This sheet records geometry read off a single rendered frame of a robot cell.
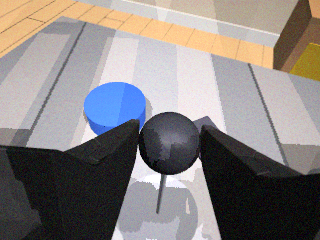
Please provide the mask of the blue cylinder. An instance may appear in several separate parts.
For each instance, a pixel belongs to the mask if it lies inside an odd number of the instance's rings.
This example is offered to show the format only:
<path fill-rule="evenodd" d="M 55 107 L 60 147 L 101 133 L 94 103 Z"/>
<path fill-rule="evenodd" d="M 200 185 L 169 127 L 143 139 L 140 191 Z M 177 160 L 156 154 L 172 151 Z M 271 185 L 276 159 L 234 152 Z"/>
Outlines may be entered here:
<path fill-rule="evenodd" d="M 101 135 L 131 119 L 140 120 L 140 130 L 146 116 L 146 101 L 135 86 L 110 82 L 93 89 L 86 97 L 84 111 L 90 128 Z"/>

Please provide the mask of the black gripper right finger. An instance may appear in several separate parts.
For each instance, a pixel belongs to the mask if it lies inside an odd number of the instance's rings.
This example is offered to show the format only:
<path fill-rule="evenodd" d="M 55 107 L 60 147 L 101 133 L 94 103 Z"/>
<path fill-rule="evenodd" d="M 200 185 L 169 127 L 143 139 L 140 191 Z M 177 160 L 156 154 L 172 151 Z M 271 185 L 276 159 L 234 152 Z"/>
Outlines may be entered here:
<path fill-rule="evenodd" d="M 200 138 L 222 240 L 320 240 L 320 173 L 303 175 L 211 125 Z"/>

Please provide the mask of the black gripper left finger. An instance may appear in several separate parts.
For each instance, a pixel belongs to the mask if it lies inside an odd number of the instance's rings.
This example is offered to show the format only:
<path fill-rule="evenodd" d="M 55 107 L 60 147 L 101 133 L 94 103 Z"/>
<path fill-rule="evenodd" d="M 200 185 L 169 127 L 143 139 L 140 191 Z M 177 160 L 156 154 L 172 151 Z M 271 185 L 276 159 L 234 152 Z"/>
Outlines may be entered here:
<path fill-rule="evenodd" d="M 63 152 L 0 145 L 0 218 L 36 221 L 47 240 L 111 240 L 139 131 L 131 119 Z"/>

